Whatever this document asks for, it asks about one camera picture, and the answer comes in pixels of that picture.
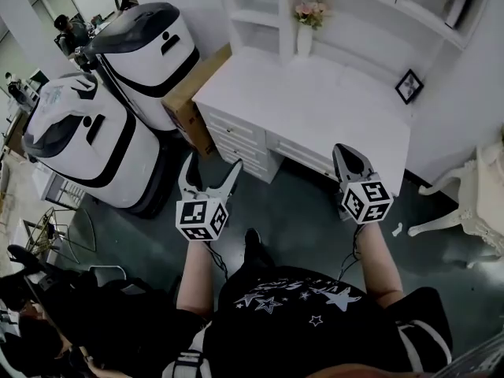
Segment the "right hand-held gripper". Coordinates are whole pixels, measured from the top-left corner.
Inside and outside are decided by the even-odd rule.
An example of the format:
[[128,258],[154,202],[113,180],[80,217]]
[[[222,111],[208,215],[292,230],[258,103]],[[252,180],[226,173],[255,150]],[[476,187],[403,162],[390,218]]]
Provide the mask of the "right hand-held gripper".
[[337,143],[332,158],[340,181],[338,211],[341,221],[356,224],[382,221],[393,204],[393,197],[369,159],[351,146]]

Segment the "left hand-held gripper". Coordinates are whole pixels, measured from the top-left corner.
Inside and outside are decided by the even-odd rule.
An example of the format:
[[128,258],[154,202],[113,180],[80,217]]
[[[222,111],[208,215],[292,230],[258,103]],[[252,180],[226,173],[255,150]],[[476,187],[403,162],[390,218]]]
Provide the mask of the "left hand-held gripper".
[[178,177],[181,199],[176,202],[176,228],[187,240],[219,239],[229,217],[225,201],[233,195],[242,169],[243,160],[239,158],[218,185],[203,193],[198,155],[188,155]]

